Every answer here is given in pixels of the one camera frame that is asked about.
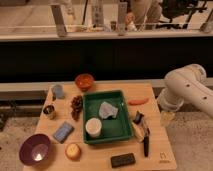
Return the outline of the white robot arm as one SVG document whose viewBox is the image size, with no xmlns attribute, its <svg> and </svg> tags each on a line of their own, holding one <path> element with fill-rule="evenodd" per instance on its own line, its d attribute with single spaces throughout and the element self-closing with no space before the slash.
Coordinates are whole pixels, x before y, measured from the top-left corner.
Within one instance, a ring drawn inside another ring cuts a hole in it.
<svg viewBox="0 0 213 171">
<path fill-rule="evenodd" d="M 163 127 L 170 124 L 185 101 L 213 118 L 213 90 L 203 84 L 206 78 L 206 71 L 199 64 L 186 65 L 166 74 L 165 87 L 157 97 Z"/>
</svg>

